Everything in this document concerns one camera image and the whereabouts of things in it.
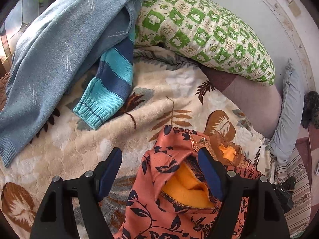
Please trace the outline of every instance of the black furry object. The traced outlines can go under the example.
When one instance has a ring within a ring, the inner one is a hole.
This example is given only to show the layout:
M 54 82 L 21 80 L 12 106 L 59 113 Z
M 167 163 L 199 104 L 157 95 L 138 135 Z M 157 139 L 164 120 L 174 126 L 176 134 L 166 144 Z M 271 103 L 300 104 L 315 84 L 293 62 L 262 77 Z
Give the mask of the black furry object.
M 305 95 L 301 125 L 308 128 L 310 122 L 316 129 L 319 129 L 319 94 L 315 91 L 308 92 Z

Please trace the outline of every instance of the ribbed cuff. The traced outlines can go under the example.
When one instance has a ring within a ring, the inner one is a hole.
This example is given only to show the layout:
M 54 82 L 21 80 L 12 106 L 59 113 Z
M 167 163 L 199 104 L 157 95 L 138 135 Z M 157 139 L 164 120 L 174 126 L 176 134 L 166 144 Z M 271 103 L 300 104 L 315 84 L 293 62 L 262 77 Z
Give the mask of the ribbed cuff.
M 73 112 L 94 130 L 97 130 L 109 117 L 109 114 L 101 106 L 85 95 L 74 107 Z
M 11 163 L 17 151 L 8 135 L 0 135 L 0 156 L 5 167 Z

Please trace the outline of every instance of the floral blanket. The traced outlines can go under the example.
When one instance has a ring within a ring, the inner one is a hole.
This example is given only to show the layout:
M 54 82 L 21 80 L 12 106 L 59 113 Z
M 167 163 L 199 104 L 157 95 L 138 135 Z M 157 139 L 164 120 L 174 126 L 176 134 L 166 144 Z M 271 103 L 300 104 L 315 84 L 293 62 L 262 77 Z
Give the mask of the floral blanket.
M 206 136 L 218 133 L 226 145 L 219 147 L 220 154 L 232 146 L 233 162 L 243 155 L 273 182 L 275 160 L 269 141 L 213 87 L 198 63 L 156 46 L 135 50 L 134 56 L 132 93 L 111 120 L 95 131 L 72 112 L 94 76 L 93 67 L 63 96 L 47 123 L 11 165 L 5 168 L 0 163 L 1 210 L 20 238 L 29 238 L 36 211 L 54 175 L 64 180 L 80 177 L 105 160 L 113 147 L 122 150 L 123 162 L 101 209 L 111 231 L 117 232 L 141 159 L 154 148 L 164 125 L 197 130 Z M 74 200 L 73 205 L 80 237 L 87 238 L 79 203 Z

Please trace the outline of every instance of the metal screw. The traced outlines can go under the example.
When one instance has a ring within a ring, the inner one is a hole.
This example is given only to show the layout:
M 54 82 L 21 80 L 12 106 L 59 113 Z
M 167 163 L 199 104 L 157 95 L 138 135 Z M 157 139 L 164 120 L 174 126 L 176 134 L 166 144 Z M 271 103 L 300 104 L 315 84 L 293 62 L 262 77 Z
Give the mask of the metal screw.
M 261 176 L 259 179 L 260 179 L 262 182 L 267 182 L 267 181 L 268 181 L 268 179 L 267 179 L 265 176 Z
M 94 173 L 93 171 L 87 171 L 87 172 L 84 173 L 84 176 L 85 177 L 91 177 L 93 175 L 93 173 Z
M 235 173 L 234 171 L 228 171 L 228 172 L 227 172 L 227 175 L 228 175 L 229 177 L 235 177 L 235 176 L 236 176 L 236 173 Z
M 55 176 L 52 178 L 52 181 L 53 181 L 53 182 L 57 182 L 59 179 L 60 179 L 60 176 L 55 175 Z

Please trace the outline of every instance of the checkered pillow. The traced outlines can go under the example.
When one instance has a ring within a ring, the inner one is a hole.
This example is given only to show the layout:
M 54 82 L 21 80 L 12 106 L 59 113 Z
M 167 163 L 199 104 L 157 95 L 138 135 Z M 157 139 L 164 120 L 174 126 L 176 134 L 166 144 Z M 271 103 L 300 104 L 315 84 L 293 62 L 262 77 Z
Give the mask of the checkered pillow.
M 145 0 L 135 32 L 136 46 L 162 42 L 208 67 L 274 83 L 274 65 L 254 31 L 210 0 Z

